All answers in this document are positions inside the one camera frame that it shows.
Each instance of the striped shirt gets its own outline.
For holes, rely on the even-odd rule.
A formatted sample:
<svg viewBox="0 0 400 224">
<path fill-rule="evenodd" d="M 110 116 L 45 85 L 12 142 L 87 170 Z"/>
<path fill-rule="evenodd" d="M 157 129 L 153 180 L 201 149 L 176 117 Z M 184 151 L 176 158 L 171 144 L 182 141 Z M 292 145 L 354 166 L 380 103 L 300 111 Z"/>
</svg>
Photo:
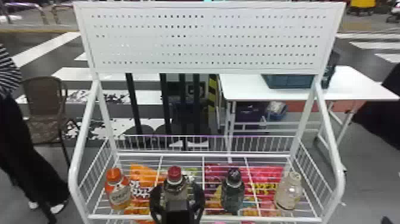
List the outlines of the striped shirt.
<svg viewBox="0 0 400 224">
<path fill-rule="evenodd" d="M 5 98 L 21 83 L 20 69 L 15 66 L 8 52 L 0 44 L 0 98 Z"/>
</svg>

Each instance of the white table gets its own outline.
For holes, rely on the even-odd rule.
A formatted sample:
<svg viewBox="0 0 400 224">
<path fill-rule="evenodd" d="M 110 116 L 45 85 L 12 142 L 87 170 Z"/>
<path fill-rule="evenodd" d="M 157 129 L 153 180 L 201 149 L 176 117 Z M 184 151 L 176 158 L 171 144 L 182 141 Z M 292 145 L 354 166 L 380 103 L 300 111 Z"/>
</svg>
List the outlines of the white table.
<svg viewBox="0 0 400 224">
<path fill-rule="evenodd" d="M 306 101 L 310 93 L 309 89 L 270 89 L 260 74 L 220 74 L 219 81 L 220 99 L 223 96 L 227 102 L 224 121 L 224 134 L 227 136 L 232 136 L 234 132 L 271 132 L 268 129 L 244 130 L 245 125 L 281 124 L 279 122 L 267 122 L 264 117 L 261 122 L 235 122 L 237 102 Z M 324 90 L 324 97 L 326 101 L 330 101 L 330 115 L 341 126 L 336 137 L 338 145 L 350 124 L 352 116 L 365 101 L 399 100 L 399 96 L 349 66 L 336 67 L 329 88 Z M 342 107 L 342 110 L 347 112 L 343 121 L 332 110 L 334 103 L 341 101 L 352 102 L 348 107 Z M 218 103 L 217 120 L 218 126 L 220 126 L 221 100 Z M 295 123 L 282 122 L 282 125 L 294 125 Z M 242 125 L 243 128 L 235 130 L 235 125 Z M 321 136 L 321 130 L 320 127 L 317 136 L 325 143 Z"/>
</svg>

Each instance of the wire basket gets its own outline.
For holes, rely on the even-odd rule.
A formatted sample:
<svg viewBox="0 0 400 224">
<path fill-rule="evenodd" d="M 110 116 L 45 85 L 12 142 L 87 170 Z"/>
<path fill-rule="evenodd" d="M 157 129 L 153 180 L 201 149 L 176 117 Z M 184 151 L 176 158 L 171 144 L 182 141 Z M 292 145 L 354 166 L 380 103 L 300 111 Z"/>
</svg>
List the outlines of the wire basket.
<svg viewBox="0 0 400 224">
<path fill-rule="evenodd" d="M 303 143 L 294 157 L 290 157 L 292 136 L 171 136 L 171 135 L 124 135 L 117 141 L 117 151 L 113 151 L 108 140 L 94 156 L 87 172 L 79 178 L 78 191 L 89 213 L 88 218 L 99 223 L 135 223 L 134 220 L 152 220 L 147 206 L 135 207 L 140 214 L 124 214 L 112 210 L 104 192 L 105 171 L 110 167 L 120 167 L 126 176 L 131 176 L 131 164 L 140 164 L 153 169 L 155 181 L 162 182 L 161 176 L 170 166 L 178 165 L 183 170 L 196 169 L 192 178 L 203 187 L 206 196 L 206 209 L 202 222 L 213 223 L 220 220 L 240 223 L 241 221 L 295 223 L 321 222 L 324 209 L 332 196 L 332 189 L 313 161 Z M 238 216 L 220 214 L 222 208 L 212 208 L 207 204 L 218 204 L 209 193 L 212 186 L 220 184 L 221 178 L 207 178 L 209 164 L 235 166 L 240 168 L 243 178 L 247 176 L 249 188 L 243 204 L 250 206 L 239 210 Z M 260 200 L 260 195 L 269 194 L 265 190 L 268 183 L 255 181 L 252 169 L 255 167 L 275 167 L 264 171 L 269 177 L 269 188 L 275 188 L 280 178 L 294 170 L 302 175 L 304 192 L 301 200 L 292 211 L 276 209 L 272 200 Z"/>
</svg>

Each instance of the clear bottle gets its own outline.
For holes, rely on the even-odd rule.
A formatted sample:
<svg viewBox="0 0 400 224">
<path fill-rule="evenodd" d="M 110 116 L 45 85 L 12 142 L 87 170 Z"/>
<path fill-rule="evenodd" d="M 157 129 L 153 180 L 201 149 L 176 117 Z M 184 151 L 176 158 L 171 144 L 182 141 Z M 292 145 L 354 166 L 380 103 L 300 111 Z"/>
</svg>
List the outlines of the clear bottle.
<svg viewBox="0 0 400 224">
<path fill-rule="evenodd" d="M 245 184 L 238 168 L 230 168 L 222 181 L 221 205 L 229 213 L 238 214 L 245 197 Z"/>
<path fill-rule="evenodd" d="M 107 170 L 105 177 L 105 192 L 111 208 L 123 210 L 128 207 L 132 194 L 128 178 L 122 175 L 121 170 L 116 167 Z"/>
<path fill-rule="evenodd" d="M 179 166 L 171 166 L 168 169 L 163 191 L 165 202 L 171 200 L 187 200 L 188 180 L 182 175 Z"/>
<path fill-rule="evenodd" d="M 282 178 L 275 194 L 276 207 L 283 210 L 293 210 L 303 193 L 301 175 L 298 172 L 289 172 Z"/>
</svg>

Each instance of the black pants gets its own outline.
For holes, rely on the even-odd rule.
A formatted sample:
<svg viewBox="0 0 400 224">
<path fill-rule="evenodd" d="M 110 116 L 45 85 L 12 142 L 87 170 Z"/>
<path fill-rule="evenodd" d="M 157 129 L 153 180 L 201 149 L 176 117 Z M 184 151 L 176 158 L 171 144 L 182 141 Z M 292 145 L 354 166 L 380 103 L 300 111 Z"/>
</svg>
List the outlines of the black pants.
<svg viewBox="0 0 400 224">
<path fill-rule="evenodd" d="M 21 110 L 11 97 L 0 97 L 0 168 L 16 179 L 30 201 L 55 206 L 69 196 L 67 184 L 33 148 Z"/>
</svg>

